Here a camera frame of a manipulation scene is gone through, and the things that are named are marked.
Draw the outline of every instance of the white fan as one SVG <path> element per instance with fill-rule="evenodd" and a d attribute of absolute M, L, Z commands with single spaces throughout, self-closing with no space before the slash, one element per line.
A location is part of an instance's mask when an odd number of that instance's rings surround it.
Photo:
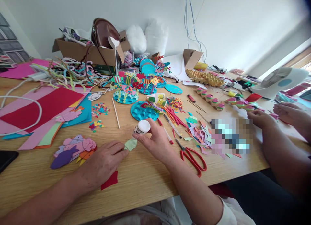
<path fill-rule="evenodd" d="M 308 75 L 309 72 L 304 69 L 279 68 L 266 76 L 261 84 L 249 90 L 265 99 L 273 99 L 279 91 L 297 86 Z"/>

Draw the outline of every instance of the phone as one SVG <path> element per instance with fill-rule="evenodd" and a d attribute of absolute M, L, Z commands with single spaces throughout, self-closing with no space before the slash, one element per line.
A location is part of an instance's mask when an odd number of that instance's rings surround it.
<path fill-rule="evenodd" d="M 0 150 L 0 173 L 18 156 L 17 151 Z"/>

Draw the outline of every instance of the red lighter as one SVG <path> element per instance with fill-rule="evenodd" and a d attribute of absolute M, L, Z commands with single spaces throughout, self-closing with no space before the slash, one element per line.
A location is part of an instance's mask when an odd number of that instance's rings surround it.
<path fill-rule="evenodd" d="M 187 95 L 191 102 L 195 102 L 194 98 L 191 95 Z"/>

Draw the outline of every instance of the white sleeve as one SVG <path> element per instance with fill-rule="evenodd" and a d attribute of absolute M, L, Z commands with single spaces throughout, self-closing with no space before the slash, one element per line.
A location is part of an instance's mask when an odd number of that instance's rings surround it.
<path fill-rule="evenodd" d="M 236 210 L 232 204 L 223 200 L 223 215 L 217 225 L 255 225 L 255 222 L 244 212 Z"/>

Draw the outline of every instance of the red scissors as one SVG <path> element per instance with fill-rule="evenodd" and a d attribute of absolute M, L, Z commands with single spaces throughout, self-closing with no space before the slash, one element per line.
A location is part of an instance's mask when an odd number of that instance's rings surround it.
<path fill-rule="evenodd" d="M 175 138 L 175 140 L 177 141 L 177 143 L 181 147 L 181 151 L 180 151 L 181 159 L 185 161 L 184 156 L 186 156 L 186 158 L 192 163 L 192 165 L 198 171 L 198 177 L 201 177 L 201 175 L 202 175 L 201 171 L 207 170 L 207 165 L 206 165 L 206 162 L 204 161 L 203 157 L 198 152 L 196 152 L 195 150 L 190 149 L 188 147 L 184 147 L 182 144 L 180 144 L 180 142 L 176 138 Z M 201 159 L 201 161 L 203 162 L 203 168 L 197 163 L 197 161 L 195 160 L 195 158 L 192 156 L 192 154 L 190 152 L 195 153 Z"/>

